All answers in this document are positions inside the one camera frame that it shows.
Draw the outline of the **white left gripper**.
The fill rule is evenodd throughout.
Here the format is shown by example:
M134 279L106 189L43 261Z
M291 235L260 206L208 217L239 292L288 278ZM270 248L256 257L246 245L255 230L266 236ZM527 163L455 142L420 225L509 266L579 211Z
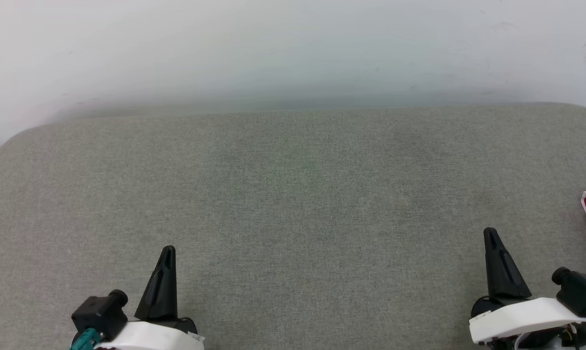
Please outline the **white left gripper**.
M190 318L178 318L177 268L174 246L162 248L135 311L140 321L129 321L97 350L205 350L204 337Z

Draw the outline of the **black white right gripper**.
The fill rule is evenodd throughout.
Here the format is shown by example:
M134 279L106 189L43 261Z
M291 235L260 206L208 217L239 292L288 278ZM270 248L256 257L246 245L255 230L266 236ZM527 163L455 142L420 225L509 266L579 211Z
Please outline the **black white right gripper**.
M532 297L497 230L487 227L483 237L488 296ZM538 297L472 317L470 337L491 350L586 350L586 316L553 297Z

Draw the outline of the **grey fabric sofa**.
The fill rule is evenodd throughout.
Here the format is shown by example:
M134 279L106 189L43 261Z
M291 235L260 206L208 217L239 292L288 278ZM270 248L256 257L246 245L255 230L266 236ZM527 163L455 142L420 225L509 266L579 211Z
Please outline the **grey fabric sofa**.
M482 350L483 230L534 297L586 272L586 108L281 111L29 129L0 148L0 350L68 350L164 246L211 350Z

